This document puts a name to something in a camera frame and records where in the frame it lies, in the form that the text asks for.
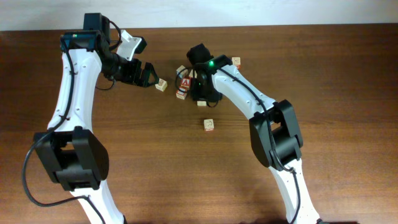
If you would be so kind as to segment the wooden block blue number two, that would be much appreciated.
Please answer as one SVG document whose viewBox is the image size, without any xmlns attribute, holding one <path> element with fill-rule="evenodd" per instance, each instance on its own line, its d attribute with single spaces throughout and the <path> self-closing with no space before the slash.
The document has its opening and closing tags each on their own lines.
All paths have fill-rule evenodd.
<svg viewBox="0 0 398 224">
<path fill-rule="evenodd" d="M 205 131 L 213 131 L 215 128 L 213 119 L 205 119 L 203 124 Z"/>
</svg>

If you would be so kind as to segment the wooden block green letter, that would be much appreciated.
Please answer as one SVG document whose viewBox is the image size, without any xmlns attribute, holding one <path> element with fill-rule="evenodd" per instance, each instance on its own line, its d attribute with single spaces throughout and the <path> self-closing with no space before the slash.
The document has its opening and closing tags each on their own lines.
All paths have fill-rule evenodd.
<svg viewBox="0 0 398 224">
<path fill-rule="evenodd" d="M 206 101 L 197 101 L 197 106 L 207 106 Z"/>
</svg>

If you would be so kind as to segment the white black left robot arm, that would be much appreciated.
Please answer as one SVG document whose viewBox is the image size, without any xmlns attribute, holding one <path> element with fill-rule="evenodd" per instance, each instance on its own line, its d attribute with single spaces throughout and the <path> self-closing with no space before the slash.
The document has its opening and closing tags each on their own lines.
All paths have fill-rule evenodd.
<svg viewBox="0 0 398 224">
<path fill-rule="evenodd" d="M 108 187 L 109 155 L 93 134 L 92 111 L 96 82 L 103 74 L 113 83 L 149 87 L 158 84 L 154 66 L 134 54 L 147 43 L 126 30 L 111 43 L 113 21 L 86 13 L 83 29 L 60 38 L 63 75 L 57 105 L 47 131 L 35 133 L 29 149 L 36 152 L 50 180 L 70 192 L 91 223 L 125 223 Z"/>
</svg>

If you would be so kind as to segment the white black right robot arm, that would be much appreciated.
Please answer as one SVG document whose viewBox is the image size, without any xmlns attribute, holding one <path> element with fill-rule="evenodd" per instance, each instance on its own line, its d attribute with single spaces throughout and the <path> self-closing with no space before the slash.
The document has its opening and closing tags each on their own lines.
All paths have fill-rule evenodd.
<svg viewBox="0 0 398 224">
<path fill-rule="evenodd" d="M 227 97 L 248 119 L 251 148 L 277 182 L 289 223 L 322 223 L 302 170 L 303 137 L 294 107 L 259 91 L 225 55 L 199 44 L 187 52 L 193 69 L 193 98 L 216 106 Z"/>
</svg>

